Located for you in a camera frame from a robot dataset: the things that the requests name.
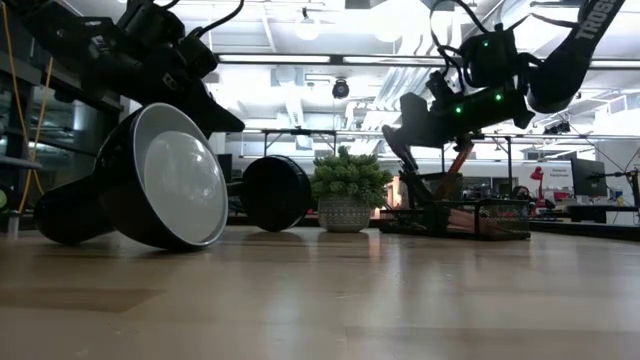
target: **desk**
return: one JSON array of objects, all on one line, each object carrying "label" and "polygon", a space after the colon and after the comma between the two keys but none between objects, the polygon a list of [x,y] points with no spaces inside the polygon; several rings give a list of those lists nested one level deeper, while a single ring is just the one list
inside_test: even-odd
[{"label": "desk", "polygon": [[598,224],[607,223],[607,212],[638,212],[636,207],[615,205],[571,205],[566,209],[571,222],[586,220],[595,221]]}]

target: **ceiling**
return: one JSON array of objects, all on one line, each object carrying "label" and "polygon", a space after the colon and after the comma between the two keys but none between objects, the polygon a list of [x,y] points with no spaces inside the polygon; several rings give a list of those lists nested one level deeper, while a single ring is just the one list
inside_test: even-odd
[{"label": "ceiling", "polygon": [[[125,10],[119,0],[59,1],[82,15],[114,20]],[[203,41],[217,54],[434,54],[429,9],[420,0],[377,0],[380,4],[372,9],[347,10],[350,1],[354,0],[248,0],[239,16],[204,36]],[[156,1],[161,5],[167,2]],[[475,5],[473,10],[480,19],[487,18],[487,27],[500,21],[513,24],[532,10],[547,17],[575,20],[577,9],[531,8],[530,2],[467,0]],[[172,11],[190,30],[219,19],[236,5],[235,0],[182,0]],[[303,20],[303,7],[308,10],[308,20]],[[450,40],[453,46],[476,31],[459,10],[438,12],[432,22],[441,41]],[[517,45],[521,51],[545,57],[567,33],[564,28],[529,18],[516,30]],[[632,35],[638,33],[640,1],[628,0],[595,56],[640,58],[640,37]],[[381,124],[399,121],[399,96],[408,91],[423,92],[429,71],[388,66],[220,65],[215,73],[208,78],[212,79],[209,88],[214,97],[247,127],[376,130]],[[282,73],[295,75],[284,79]],[[347,80],[351,90],[348,98],[335,100],[331,95],[336,78]],[[592,71],[585,79],[580,99],[562,116],[590,131],[595,111],[636,92],[640,92],[638,71]],[[539,126],[527,130],[541,133],[545,124],[558,119],[558,115],[538,115],[533,123]],[[509,124],[487,130],[497,128],[516,130]],[[640,135],[640,124],[630,132]]]}]

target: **black lamp shade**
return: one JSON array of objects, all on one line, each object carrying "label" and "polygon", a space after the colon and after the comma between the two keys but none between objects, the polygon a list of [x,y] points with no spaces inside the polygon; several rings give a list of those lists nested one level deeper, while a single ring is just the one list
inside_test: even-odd
[{"label": "black lamp shade", "polygon": [[61,243],[115,228],[150,246],[193,250],[219,238],[227,213],[224,176],[207,139],[180,110],[158,103],[120,123],[92,176],[45,194],[34,219]]}]

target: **ceiling light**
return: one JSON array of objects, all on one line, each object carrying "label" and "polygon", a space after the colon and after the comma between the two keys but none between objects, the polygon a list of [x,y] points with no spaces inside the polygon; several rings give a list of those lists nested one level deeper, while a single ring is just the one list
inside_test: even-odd
[{"label": "ceiling light", "polygon": [[315,40],[320,36],[320,20],[300,18],[296,23],[296,35],[302,40]]},{"label": "ceiling light", "polygon": [[328,64],[331,57],[324,55],[219,55],[218,60],[227,64]]},{"label": "ceiling light", "polygon": [[640,70],[640,60],[593,60],[589,70]]},{"label": "ceiling light", "polygon": [[345,56],[342,60],[346,64],[359,65],[394,65],[394,66],[424,66],[444,67],[442,57],[418,57],[418,56]]}]

